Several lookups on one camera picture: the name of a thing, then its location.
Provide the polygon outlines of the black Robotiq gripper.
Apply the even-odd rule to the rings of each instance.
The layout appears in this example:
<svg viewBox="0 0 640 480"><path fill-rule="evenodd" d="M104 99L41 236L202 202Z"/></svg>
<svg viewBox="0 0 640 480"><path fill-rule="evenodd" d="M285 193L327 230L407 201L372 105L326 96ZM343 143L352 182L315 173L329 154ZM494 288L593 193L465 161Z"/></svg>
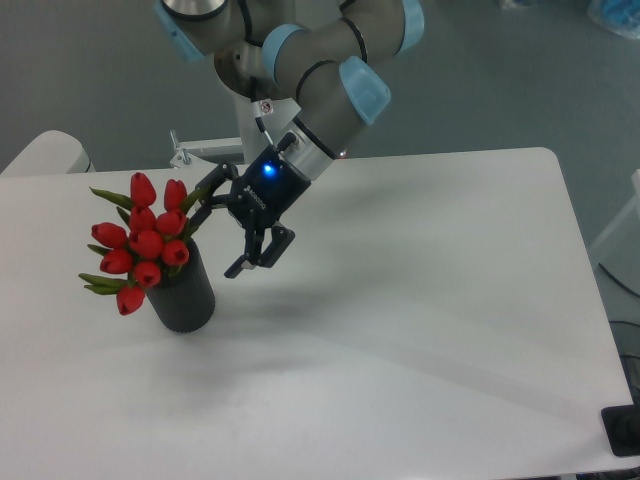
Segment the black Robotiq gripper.
<svg viewBox="0 0 640 480"><path fill-rule="evenodd" d="M217 194L227 181L232 182L231 192ZM310 186L311 181L282 160L272 146L266 147L240 176L235 165L221 163L196 184L197 209L188 221L184 239L189 240L214 209L228 208L246 230L244 253L224 277L235 279L244 270L271 268L296 237L293 230L277 221ZM249 224L251 213L256 221L253 228ZM263 249L266 228L270 228L271 241Z"/></svg>

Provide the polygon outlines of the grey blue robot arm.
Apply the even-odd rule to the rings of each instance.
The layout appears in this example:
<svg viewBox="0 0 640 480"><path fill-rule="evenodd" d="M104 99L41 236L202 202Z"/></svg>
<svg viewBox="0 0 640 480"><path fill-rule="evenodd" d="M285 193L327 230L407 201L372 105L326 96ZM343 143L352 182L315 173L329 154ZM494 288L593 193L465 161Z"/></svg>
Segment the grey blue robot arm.
<svg viewBox="0 0 640 480"><path fill-rule="evenodd" d="M372 63L416 45L425 29L418 1L335 1L338 19L315 30L291 21L290 1L159 1L156 14L172 43L191 60L240 42L259 49L257 89L267 80L299 111L283 134L239 173L228 163L201 182L199 225L225 208L245 231L243 254L225 275L272 267L295 234L282 214L391 100Z"/></svg>

